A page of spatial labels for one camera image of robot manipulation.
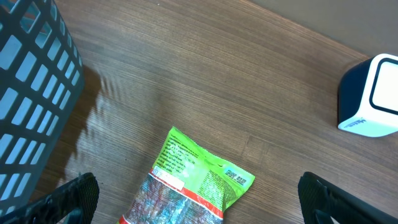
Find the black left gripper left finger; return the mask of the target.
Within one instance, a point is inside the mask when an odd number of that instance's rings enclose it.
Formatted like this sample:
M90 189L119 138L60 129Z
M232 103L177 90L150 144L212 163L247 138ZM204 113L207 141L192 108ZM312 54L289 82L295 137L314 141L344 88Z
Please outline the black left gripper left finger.
M1 224L90 224L99 199L96 177L87 172L38 200L1 217Z

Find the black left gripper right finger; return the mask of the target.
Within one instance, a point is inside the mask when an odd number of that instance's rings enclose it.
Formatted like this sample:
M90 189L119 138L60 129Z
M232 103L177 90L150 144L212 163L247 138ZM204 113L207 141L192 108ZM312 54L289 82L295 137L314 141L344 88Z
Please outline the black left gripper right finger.
M298 197L306 224L397 223L397 218L378 210L312 172L304 172L301 176L298 183Z

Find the green snack bag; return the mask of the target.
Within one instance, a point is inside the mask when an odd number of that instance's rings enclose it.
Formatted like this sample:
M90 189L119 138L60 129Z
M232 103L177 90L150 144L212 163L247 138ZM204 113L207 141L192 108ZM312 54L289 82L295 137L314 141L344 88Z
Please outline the green snack bag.
M172 128L119 224L222 223L255 176Z

